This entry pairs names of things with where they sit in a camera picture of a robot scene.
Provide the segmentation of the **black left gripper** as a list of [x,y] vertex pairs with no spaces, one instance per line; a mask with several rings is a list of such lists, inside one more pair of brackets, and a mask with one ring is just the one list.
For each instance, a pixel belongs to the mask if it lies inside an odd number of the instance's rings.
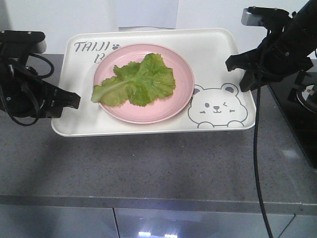
[[53,64],[44,57],[38,58],[50,66],[49,73],[39,75],[34,68],[15,59],[0,58],[1,109],[13,119],[60,118],[64,107],[79,108],[78,94],[43,80],[53,74]]

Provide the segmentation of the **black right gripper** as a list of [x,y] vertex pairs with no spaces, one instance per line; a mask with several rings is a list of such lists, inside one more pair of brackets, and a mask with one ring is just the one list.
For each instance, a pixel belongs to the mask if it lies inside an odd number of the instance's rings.
[[[280,82],[298,71],[307,71],[313,66],[308,57],[314,51],[314,16],[296,14],[285,25],[265,27],[270,30],[261,45],[263,58],[261,85]],[[231,55],[226,61],[228,71],[245,70],[239,84],[242,92],[259,88],[257,73],[260,66],[260,51],[253,49]]]

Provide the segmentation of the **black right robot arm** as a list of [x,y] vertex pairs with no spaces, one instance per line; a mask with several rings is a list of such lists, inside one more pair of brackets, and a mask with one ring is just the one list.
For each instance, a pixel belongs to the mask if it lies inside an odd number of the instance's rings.
[[267,36],[257,48],[231,55],[225,62],[228,71],[237,68],[245,71],[239,84],[242,92],[280,82],[289,75],[313,67],[309,54],[317,48],[315,0],[308,1],[294,13],[251,6],[243,10],[241,22],[267,30]]

